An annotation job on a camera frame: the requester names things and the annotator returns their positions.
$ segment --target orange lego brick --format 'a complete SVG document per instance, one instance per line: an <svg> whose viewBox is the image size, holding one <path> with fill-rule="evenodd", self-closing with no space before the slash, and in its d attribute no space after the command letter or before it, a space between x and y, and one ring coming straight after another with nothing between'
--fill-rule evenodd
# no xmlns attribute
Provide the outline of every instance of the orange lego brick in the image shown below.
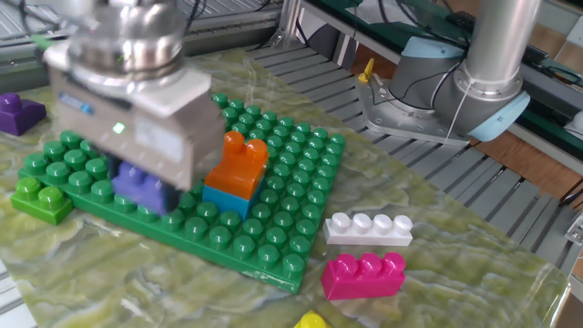
<svg viewBox="0 0 583 328"><path fill-rule="evenodd" d="M222 160L204 180L205 185L250 200L259 186L267 165L267 145L260 139L250 140L240 132L225 134Z"/></svg>

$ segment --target blue lego brick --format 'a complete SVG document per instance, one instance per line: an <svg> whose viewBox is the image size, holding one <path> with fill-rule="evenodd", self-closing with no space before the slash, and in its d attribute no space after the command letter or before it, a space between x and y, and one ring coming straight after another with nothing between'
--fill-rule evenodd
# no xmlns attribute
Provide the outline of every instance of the blue lego brick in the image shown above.
<svg viewBox="0 0 583 328"><path fill-rule="evenodd" d="M213 202L217 205L221 212L228 210L235 210L242 217L242 220L246 220L249 216L251 208L257 203L259 195L263 190L264 179L259 183L259 187L253 193L253 197L250 200L245 200L241 197L237 197L229 194L228 192L221 191L207 185L202 189L202 201Z"/></svg>

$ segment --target green lego brick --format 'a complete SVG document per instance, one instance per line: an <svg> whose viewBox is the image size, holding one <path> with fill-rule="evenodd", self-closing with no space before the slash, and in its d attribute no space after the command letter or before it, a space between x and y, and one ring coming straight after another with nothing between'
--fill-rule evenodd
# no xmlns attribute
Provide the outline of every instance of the green lego brick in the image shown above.
<svg viewBox="0 0 583 328"><path fill-rule="evenodd" d="M16 183L16 193L10 198L16 210L58 225L73 210L73 202L56 187L42 188L39 180L24 178Z"/></svg>
<svg viewBox="0 0 583 328"><path fill-rule="evenodd" d="M215 98L225 105L224 97ZM237 126L246 129L246 138L251 133L263 138L270 152L264 190L244 222L233 211L219 213L215 204L201 202L202 182L183 193L179 208L167 216L136 206L113 194L107 162L90 159L90 145L70 135L46 143L44 153L28 156L19 176L58 187L75 207L126 229L297 293L340 166L344 137L245 108L239 100L228 104L223 114L238 113L228 129Z"/></svg>

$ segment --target green marble surface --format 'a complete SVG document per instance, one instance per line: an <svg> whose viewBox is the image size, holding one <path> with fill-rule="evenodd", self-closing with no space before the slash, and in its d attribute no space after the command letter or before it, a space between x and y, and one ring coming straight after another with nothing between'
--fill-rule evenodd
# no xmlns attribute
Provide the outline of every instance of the green marble surface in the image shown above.
<svg viewBox="0 0 583 328"><path fill-rule="evenodd" d="M0 134L0 259L39 327L293 327L309 310L334 328L548 327L567 277L516 245L343 123L324 115L242 50L193 59L213 91L347 138L325 212L408 215L409 247L328 246L319 232L298 295L244 277L74 210L58 227L10 206L25 156L58 133L47 87L22 97L49 118L21 138ZM320 278L339 253L399 251L394 297L328 302Z"/></svg>

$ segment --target green led light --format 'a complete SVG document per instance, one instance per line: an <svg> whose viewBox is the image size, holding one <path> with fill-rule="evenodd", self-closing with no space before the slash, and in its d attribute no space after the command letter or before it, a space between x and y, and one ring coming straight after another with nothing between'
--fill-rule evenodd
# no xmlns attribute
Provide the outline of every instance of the green led light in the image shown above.
<svg viewBox="0 0 583 328"><path fill-rule="evenodd" d="M126 128L125 125L121 124L121 123L116 123L116 125L113 127L113 131L116 132L117 134L120 134L121 132L124 131L124 129Z"/></svg>

